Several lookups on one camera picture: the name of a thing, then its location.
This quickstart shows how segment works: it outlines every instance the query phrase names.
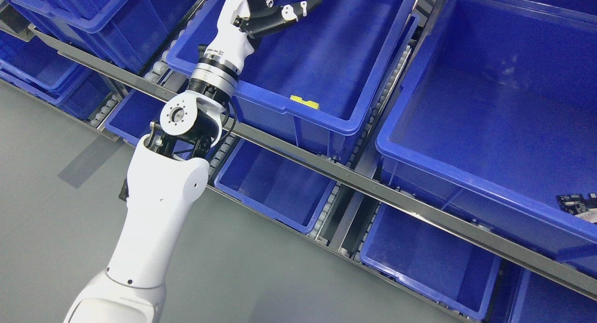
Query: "metal rail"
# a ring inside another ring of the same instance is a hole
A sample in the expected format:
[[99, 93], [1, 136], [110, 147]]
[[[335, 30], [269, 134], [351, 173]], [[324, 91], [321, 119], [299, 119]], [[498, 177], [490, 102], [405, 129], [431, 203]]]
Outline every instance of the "metal rail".
[[[85, 53], [75, 47], [39, 32], [34, 27], [32, 31], [47, 45], [58, 50], [63, 55], [88, 68], [96, 70], [117, 81], [121, 81], [134, 89], [142, 91], [158, 100], [166, 102], [175, 92], [164, 87], [150, 83], [145, 79], [122, 70], [115, 65]], [[318, 155], [309, 153], [283, 140], [266, 134], [248, 125], [237, 123], [233, 133], [249, 140], [259, 146], [281, 155], [293, 162], [303, 165], [311, 170], [339, 181], [355, 191], [389, 204], [413, 217], [429, 223], [443, 231], [451, 233], [472, 244], [484, 248], [507, 260], [513, 261], [524, 268], [560, 283], [578, 293], [597, 300], [597, 279], [574, 270], [564, 264], [558, 263], [540, 253], [531, 251], [495, 233], [463, 221], [451, 214], [434, 208], [420, 200], [416, 200], [399, 191], [390, 189], [370, 178], [354, 172], [345, 166], [338, 165]]]

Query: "robotic arm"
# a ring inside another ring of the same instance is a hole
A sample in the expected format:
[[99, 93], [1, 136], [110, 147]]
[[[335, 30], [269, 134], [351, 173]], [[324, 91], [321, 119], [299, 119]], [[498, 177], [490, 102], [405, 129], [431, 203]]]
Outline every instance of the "robotic arm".
[[[166, 272], [193, 202], [205, 190], [205, 157], [222, 137], [221, 113], [231, 104], [245, 58], [261, 38], [290, 27], [321, 4], [305, 0], [226, 0], [218, 34], [200, 56], [188, 89], [166, 103], [143, 136], [125, 180], [128, 213], [105, 270], [81, 291], [64, 323], [155, 323], [166, 300]], [[190, 159], [174, 152], [192, 145]]]

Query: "yellow object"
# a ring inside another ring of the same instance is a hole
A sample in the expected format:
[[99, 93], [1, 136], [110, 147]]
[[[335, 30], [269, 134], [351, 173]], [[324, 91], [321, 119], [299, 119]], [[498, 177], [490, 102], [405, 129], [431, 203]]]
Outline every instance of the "yellow object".
[[300, 96], [291, 95], [290, 100], [294, 100], [296, 102], [300, 102], [303, 105], [309, 106], [310, 108], [315, 108], [319, 110], [319, 103], [311, 100], [303, 100]]

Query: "gray floor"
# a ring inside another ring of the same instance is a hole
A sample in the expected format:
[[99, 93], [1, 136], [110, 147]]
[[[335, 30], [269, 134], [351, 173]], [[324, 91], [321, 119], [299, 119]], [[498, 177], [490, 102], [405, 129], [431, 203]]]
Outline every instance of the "gray floor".
[[[109, 260], [132, 148], [98, 137], [0, 83], [0, 323], [61, 322]], [[113, 155], [84, 180], [101, 162], [86, 149]], [[212, 191], [188, 216], [167, 285], [163, 323], [456, 321]]]

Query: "circuit board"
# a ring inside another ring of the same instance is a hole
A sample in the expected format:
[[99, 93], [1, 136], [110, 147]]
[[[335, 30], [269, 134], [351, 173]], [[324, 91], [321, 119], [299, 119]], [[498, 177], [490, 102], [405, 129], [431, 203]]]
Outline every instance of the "circuit board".
[[561, 195], [556, 198], [563, 212], [597, 223], [597, 193], [589, 193], [588, 199], [580, 193]]

